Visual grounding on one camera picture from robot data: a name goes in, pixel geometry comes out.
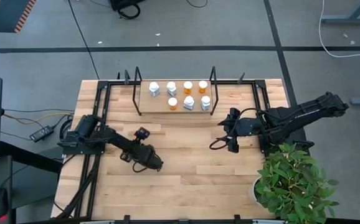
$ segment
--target potted plant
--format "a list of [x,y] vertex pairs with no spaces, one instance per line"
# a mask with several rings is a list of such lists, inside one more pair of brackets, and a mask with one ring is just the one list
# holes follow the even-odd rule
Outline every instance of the potted plant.
[[259,170],[261,177],[253,185],[258,203],[288,223],[324,223],[325,209],[334,217],[332,206],[338,202],[326,200],[337,180],[327,180],[324,169],[318,170],[315,160],[295,145],[282,144],[270,154]]

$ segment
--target white lid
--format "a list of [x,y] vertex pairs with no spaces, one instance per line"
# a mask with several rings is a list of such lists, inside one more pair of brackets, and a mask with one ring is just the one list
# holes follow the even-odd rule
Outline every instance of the white lid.
[[156,90],[156,89],[159,88],[159,85],[156,82],[151,82],[149,84],[149,88],[152,89],[152,90]]
[[166,85],[167,88],[175,88],[176,84],[175,82],[168,82],[168,84]]
[[184,87],[185,87],[186,89],[191,89],[191,88],[192,88],[192,82],[190,82],[190,81],[184,82]]
[[170,106],[175,106],[178,103],[178,101],[177,101],[177,99],[172,97],[168,100],[168,103]]
[[199,82],[199,87],[206,88],[207,87],[207,82],[206,81],[200,81]]
[[186,99],[184,99],[184,102],[187,104],[193,103],[194,99],[192,98],[192,96],[187,96]]
[[202,100],[203,103],[210,103],[211,102],[211,99],[209,98],[209,96],[203,96],[201,100]]

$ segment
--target orange striped tape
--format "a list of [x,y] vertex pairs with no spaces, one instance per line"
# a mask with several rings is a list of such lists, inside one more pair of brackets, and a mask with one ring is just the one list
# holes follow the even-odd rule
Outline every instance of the orange striped tape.
[[24,12],[22,13],[21,17],[19,18],[19,21],[16,25],[16,28],[14,31],[16,33],[19,33],[21,29],[24,27],[25,21],[28,18],[29,14],[31,13],[31,10],[33,6],[35,5],[36,0],[29,0],[28,4],[25,7]]

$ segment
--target black floor stripe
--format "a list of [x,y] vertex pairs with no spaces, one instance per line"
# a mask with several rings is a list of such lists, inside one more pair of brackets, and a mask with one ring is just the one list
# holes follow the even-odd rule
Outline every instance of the black floor stripe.
[[276,47],[278,47],[277,50],[278,61],[280,62],[282,75],[284,77],[285,87],[288,93],[288,98],[290,100],[291,106],[295,106],[298,103],[296,102],[295,92],[293,91],[291,77],[288,71],[287,61],[285,60],[284,51],[281,49],[280,36],[278,35],[277,27],[275,25],[272,7],[270,6],[270,2],[268,0],[264,0],[264,4],[268,17],[268,23],[270,24],[270,28],[272,30],[274,44]]
[[[355,47],[327,47],[331,52],[360,51]],[[323,52],[322,47],[276,47],[276,46],[170,46],[170,47],[91,47],[91,52],[167,52],[167,51],[266,51],[266,52]],[[7,53],[71,53],[87,52],[85,47],[53,48],[0,48],[0,54]]]

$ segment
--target wooden tray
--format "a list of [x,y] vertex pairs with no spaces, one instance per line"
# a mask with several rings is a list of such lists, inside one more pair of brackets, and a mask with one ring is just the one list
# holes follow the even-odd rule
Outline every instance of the wooden tray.
[[[191,94],[186,94],[184,92],[184,82],[187,80],[181,81],[172,81],[176,83],[177,94],[175,96],[171,96],[166,89],[166,85],[170,80],[159,81],[159,80],[148,80],[141,82],[140,89],[140,102],[139,102],[139,110],[142,113],[210,113],[212,111],[212,89],[210,81],[207,81],[207,87],[205,93],[199,92],[199,81],[193,80],[190,81],[192,83]],[[159,89],[161,92],[158,96],[151,96],[149,93],[149,84],[151,82],[156,82],[159,85]],[[192,96],[194,98],[194,108],[192,110],[185,109],[184,99],[187,96]],[[211,98],[211,106],[208,110],[202,110],[201,108],[201,98],[203,96],[209,96]],[[175,97],[178,100],[178,108],[176,110],[170,110],[168,100],[171,97]]]

